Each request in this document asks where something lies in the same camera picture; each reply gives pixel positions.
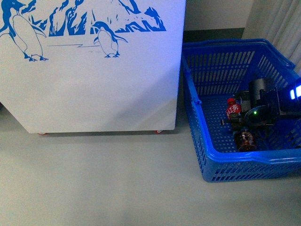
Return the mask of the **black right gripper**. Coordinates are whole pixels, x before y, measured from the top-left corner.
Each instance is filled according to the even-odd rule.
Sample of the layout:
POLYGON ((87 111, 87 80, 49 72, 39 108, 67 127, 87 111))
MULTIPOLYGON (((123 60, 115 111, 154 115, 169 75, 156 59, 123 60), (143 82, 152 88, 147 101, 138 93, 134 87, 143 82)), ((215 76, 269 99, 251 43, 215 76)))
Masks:
POLYGON ((241 105, 241 116, 233 120, 228 120, 228 118, 222 119, 222 126, 226 124, 231 126, 231 122, 239 122, 254 134, 275 124, 277 115, 273 113, 272 101, 276 100, 277 96, 272 94, 272 91, 260 90, 259 96, 256 97, 255 94, 251 94, 248 90, 245 90, 238 92, 232 98, 241 105))

